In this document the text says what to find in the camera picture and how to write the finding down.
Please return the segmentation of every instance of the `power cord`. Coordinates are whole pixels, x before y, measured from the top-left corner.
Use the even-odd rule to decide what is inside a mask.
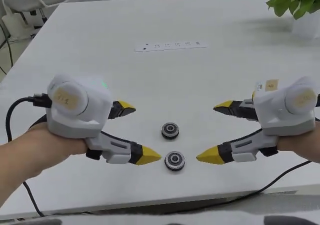
[[[12,58],[12,51],[11,51],[11,46],[10,46],[10,42],[6,36],[6,32],[5,32],[5,29],[4,27],[0,24],[0,28],[3,32],[3,35],[4,35],[4,38],[5,38],[5,41],[6,41],[6,44],[8,45],[8,49],[9,49],[9,55],[10,55],[10,62],[11,62],[11,68],[14,66],[14,60]]]
[[[13,113],[14,109],[16,108],[16,106],[18,106],[19,104],[21,104],[23,102],[30,102],[30,103],[33,103],[33,105],[35,107],[42,107],[42,108],[50,108],[51,104],[52,104],[52,102],[47,94],[35,94],[34,96],[20,98],[17,101],[15,101],[10,106],[10,108],[6,114],[6,117],[5,117],[5,131],[6,131],[6,135],[8,138],[8,143],[12,141],[12,133],[11,133],[11,126],[10,126],[12,113]],[[39,210],[38,205],[36,203],[36,200],[34,198],[34,195],[32,194],[32,191],[31,191],[29,185],[27,184],[26,181],[24,181],[22,184],[25,187],[25,189],[30,197],[30,200],[34,206],[35,211],[38,213],[38,215],[40,217],[44,217],[45,215]]]
[[[11,126],[10,126],[10,120],[11,120],[11,116],[12,113],[14,111],[14,109],[16,108],[16,106],[18,106],[19,104],[23,103],[23,102],[30,102],[33,103],[33,106],[35,107],[41,107],[41,108],[51,108],[52,105],[52,101],[50,100],[50,98],[48,97],[47,94],[35,94],[34,96],[29,96],[29,97],[24,97],[24,98],[20,98],[17,101],[15,101],[9,108],[7,114],[6,114],[6,118],[5,118],[5,130],[6,130],[6,135],[8,138],[8,142],[12,141],[12,133],[11,133]],[[219,206],[223,206],[223,205],[229,205],[229,204],[233,204],[236,202],[240,202],[243,200],[246,200],[248,198],[254,197],[256,195],[259,195],[260,193],[262,193],[263,191],[265,191],[266,189],[270,188],[272,185],[274,185],[277,181],[279,181],[281,178],[283,178],[285,175],[287,175],[288,173],[299,169],[305,165],[310,164],[311,161],[307,160],[305,162],[302,162],[296,166],[293,166],[291,168],[289,168],[288,170],[284,171],[282,174],[280,174],[276,179],[274,179],[272,182],[270,182],[268,185],[264,186],[263,188],[251,192],[247,195],[244,196],[240,196],[237,197],[233,200],[229,200],[229,201],[224,201],[224,202],[220,202],[220,203],[216,203],[216,204],[212,204],[212,205],[206,205],[206,206],[202,206],[202,207],[196,207],[196,208],[191,208],[191,209],[184,209],[184,210],[180,210],[180,211],[174,211],[174,212],[166,212],[164,213],[164,215],[172,215],[172,214],[180,214],[180,213],[189,213],[189,212],[198,212],[198,211],[202,211],[205,209],[210,209],[210,208],[215,208],[215,207],[219,207]],[[29,185],[27,184],[27,182],[23,182],[23,185],[25,187],[25,189],[27,190],[27,193],[30,197],[30,200],[34,206],[35,211],[38,213],[38,215],[40,217],[45,217],[45,215],[39,210],[38,205],[35,201],[35,198],[31,192],[31,189],[29,187]]]
[[[260,193],[262,193],[263,191],[265,191],[266,189],[268,189],[272,185],[274,185],[277,181],[279,181],[281,178],[283,178],[288,173],[290,173],[290,172],[292,172],[292,171],[294,171],[294,170],[296,170],[298,168],[301,168],[301,167],[303,167],[305,165],[308,165],[309,163],[311,163],[311,161],[307,160],[307,161],[305,161],[303,163],[300,163],[300,164],[298,164],[296,166],[293,166],[293,167],[289,168],[288,170],[283,172],[281,175],[279,175],[276,179],[274,179],[272,182],[270,182],[268,185],[264,186],[260,190],[251,192],[251,193],[249,193],[247,195],[240,196],[240,197],[237,197],[237,198],[229,200],[229,201],[219,202],[219,203],[216,203],[216,204],[211,204],[211,205],[206,205],[206,206],[201,206],[201,207],[196,207],[196,208],[191,208],[191,209],[185,209],[185,210],[180,210],[180,211],[174,211],[174,212],[167,212],[167,213],[165,213],[165,215],[198,212],[198,211],[201,211],[201,210],[211,209],[211,208],[220,207],[220,206],[223,206],[223,205],[229,205],[229,204],[233,204],[233,203],[236,203],[236,202],[240,202],[240,201],[246,200],[248,198],[251,198],[251,197],[254,197],[256,195],[259,195]]]

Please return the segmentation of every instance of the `white cylinder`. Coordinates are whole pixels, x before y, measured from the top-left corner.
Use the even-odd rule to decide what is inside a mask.
[[[316,104],[316,93],[307,84],[294,84],[286,91],[285,106],[291,114],[306,114],[315,109]]]

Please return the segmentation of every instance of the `black cable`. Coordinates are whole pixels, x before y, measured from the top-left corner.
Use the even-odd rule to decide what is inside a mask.
[[[17,101],[15,101],[9,108],[7,114],[6,114],[6,117],[5,117],[5,131],[6,131],[6,135],[8,137],[8,142],[11,142],[12,141],[12,134],[11,134],[11,128],[10,128],[10,120],[11,120],[11,116],[12,116],[12,113],[14,111],[14,109],[16,108],[16,106],[18,106],[20,103],[23,103],[23,102],[33,102],[34,101],[34,98],[33,97],[24,97],[24,98],[20,98],[18,99]],[[39,210],[38,208],[38,205],[35,201],[35,198],[31,192],[31,189],[29,187],[29,185],[27,184],[27,182],[23,182],[22,183],[30,197],[30,200],[34,206],[34,209],[36,210],[36,212],[39,214],[40,217],[44,217],[45,215]]]
[[[240,196],[237,197],[233,200],[229,200],[229,201],[224,201],[224,202],[219,202],[216,204],[211,204],[211,205],[206,205],[206,206],[201,206],[201,207],[195,207],[195,208],[191,208],[191,209],[185,209],[185,210],[180,210],[180,211],[174,211],[174,212],[166,212],[165,215],[172,215],[172,214],[180,214],[180,213],[189,213],[189,212],[197,212],[197,211],[201,211],[201,210],[205,210],[205,209],[211,209],[211,208],[215,208],[215,207],[219,207],[219,206],[223,206],[223,205],[229,205],[229,204],[233,204],[236,202],[240,202],[243,200],[246,200],[248,198],[254,197],[256,195],[259,195],[260,193],[262,193],[263,191],[265,191],[266,189],[270,188],[273,184],[275,184],[277,181],[279,181],[281,178],[283,178],[285,175],[287,175],[288,173],[301,168],[305,165],[308,165],[309,163],[311,163],[311,161],[305,161],[303,163],[300,163],[296,166],[291,167],[290,169],[286,170],[285,172],[283,172],[281,175],[279,175],[276,179],[274,179],[272,182],[270,182],[268,185],[264,186],[263,188],[261,188],[258,191],[254,191],[251,192],[247,195],[244,196]]]
[[[7,73],[5,72],[5,70],[4,70],[2,67],[0,67],[0,70],[1,70],[5,75],[7,75]]]
[[[13,67],[14,66],[14,60],[13,60],[13,58],[12,58],[12,51],[11,51],[11,46],[10,46],[10,42],[9,42],[9,40],[8,40],[8,38],[7,38],[7,36],[6,36],[6,32],[5,32],[5,29],[4,29],[4,27],[0,24],[0,28],[1,28],[1,30],[2,30],[2,32],[3,32],[3,35],[4,35],[4,38],[5,38],[5,41],[6,41],[6,43],[8,44],[8,48],[9,48],[9,55],[10,55],[10,61],[11,61],[11,67]]]

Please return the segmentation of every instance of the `forearm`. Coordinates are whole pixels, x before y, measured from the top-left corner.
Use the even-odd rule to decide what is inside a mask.
[[[32,173],[33,168],[16,140],[0,146],[0,207]]]

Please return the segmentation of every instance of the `gripper jaw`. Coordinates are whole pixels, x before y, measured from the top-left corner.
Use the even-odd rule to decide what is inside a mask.
[[[136,109],[127,102],[114,101],[108,119],[123,117],[135,111]],[[46,122],[47,115],[44,115],[31,127]],[[86,156],[93,160],[99,160],[102,156],[108,163],[144,165],[161,159],[161,156],[149,147],[112,136],[104,131],[101,131],[98,137],[86,138],[85,140],[90,147]]]
[[[255,161],[256,154],[260,151],[269,157],[278,153],[277,136],[266,136],[259,129],[247,136],[224,142],[204,151],[196,158],[200,162],[222,165],[230,162]]]
[[[228,116],[258,121],[252,99],[245,99],[243,101],[228,100],[215,106],[213,110]]]

